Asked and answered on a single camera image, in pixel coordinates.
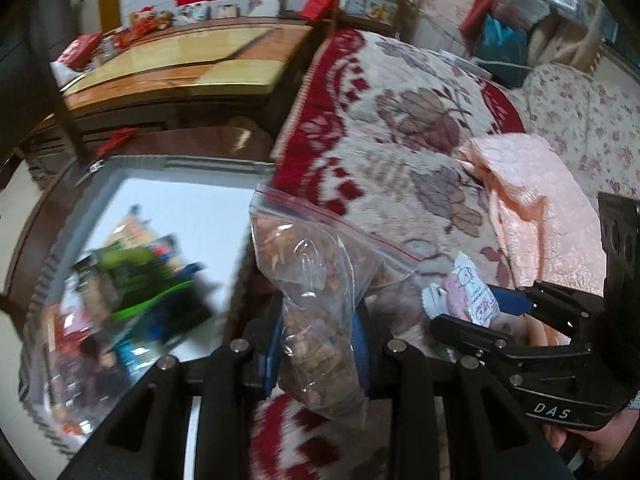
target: metal screw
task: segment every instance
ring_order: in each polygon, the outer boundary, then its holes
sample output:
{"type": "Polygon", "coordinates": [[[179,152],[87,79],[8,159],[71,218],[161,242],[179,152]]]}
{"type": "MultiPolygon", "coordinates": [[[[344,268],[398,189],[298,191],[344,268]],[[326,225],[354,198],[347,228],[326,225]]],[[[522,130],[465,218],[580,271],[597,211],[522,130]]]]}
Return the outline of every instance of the metal screw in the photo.
{"type": "Polygon", "coordinates": [[[404,352],[406,350],[406,343],[402,341],[402,339],[392,339],[386,344],[386,347],[394,354],[397,354],[398,352],[404,352]]]}
{"type": "Polygon", "coordinates": [[[509,377],[509,382],[512,386],[520,386],[522,384],[522,376],[520,374],[513,374],[509,377]]]}
{"type": "Polygon", "coordinates": [[[463,355],[460,359],[460,364],[463,365],[467,370],[475,370],[480,366],[478,359],[472,357],[471,355],[463,355]]]}
{"type": "Polygon", "coordinates": [[[249,349],[249,342],[246,339],[234,339],[229,345],[236,354],[249,349]]]}
{"type": "Polygon", "coordinates": [[[161,370],[168,370],[169,368],[173,368],[174,365],[178,362],[178,359],[176,359],[174,356],[172,355],[163,355],[161,358],[158,359],[158,368],[160,368],[161,370]]]}

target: pink towel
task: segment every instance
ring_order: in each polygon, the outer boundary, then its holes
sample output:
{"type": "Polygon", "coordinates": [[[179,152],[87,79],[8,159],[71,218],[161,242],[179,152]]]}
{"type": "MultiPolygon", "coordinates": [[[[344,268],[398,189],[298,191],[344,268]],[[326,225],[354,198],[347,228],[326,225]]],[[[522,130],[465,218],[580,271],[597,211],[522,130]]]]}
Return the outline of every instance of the pink towel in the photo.
{"type": "Polygon", "coordinates": [[[545,280],[602,295],[606,256],[600,220],[545,139],[470,139],[458,158],[484,182],[490,219],[516,286],[545,280]]]}

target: wooden table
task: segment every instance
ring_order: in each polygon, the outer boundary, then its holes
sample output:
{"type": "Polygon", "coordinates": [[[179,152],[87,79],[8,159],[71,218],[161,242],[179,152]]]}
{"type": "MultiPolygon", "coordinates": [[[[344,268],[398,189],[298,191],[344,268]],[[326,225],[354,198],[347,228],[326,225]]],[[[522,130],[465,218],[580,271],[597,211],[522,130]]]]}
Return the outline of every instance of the wooden table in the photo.
{"type": "MultiPolygon", "coordinates": [[[[173,27],[71,85],[65,102],[90,148],[118,128],[223,126],[238,117],[275,138],[325,30],[277,18],[173,27]]],[[[20,148],[37,181],[46,182],[69,159],[52,117],[20,148]]]]}
{"type": "MultiPolygon", "coordinates": [[[[270,160],[271,139],[261,132],[249,132],[241,128],[200,127],[187,130],[167,130],[139,133],[113,150],[110,155],[183,155],[237,158],[268,162],[270,160]]],[[[18,335],[22,329],[30,307],[36,281],[42,272],[50,248],[62,229],[74,204],[91,181],[89,177],[76,186],[86,168],[75,160],[70,161],[55,177],[36,204],[27,220],[16,244],[9,271],[5,294],[0,296],[0,310],[12,319],[18,335]]],[[[255,317],[262,298],[270,288],[261,288],[261,283],[251,287],[244,302],[242,312],[230,312],[236,316],[235,322],[255,317]]]]}

